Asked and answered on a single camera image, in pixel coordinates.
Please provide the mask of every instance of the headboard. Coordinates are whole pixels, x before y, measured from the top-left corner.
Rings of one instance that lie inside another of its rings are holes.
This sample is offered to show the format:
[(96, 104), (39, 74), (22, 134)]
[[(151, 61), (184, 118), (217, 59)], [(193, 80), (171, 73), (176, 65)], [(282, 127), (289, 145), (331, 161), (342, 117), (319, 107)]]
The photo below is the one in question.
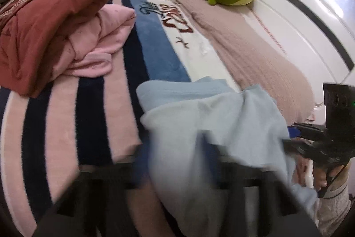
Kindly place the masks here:
[(239, 11), (308, 78), (314, 123), (323, 124), (323, 83), (344, 82), (355, 63), (355, 29), (342, 19), (341, 8), (333, 0), (255, 0)]

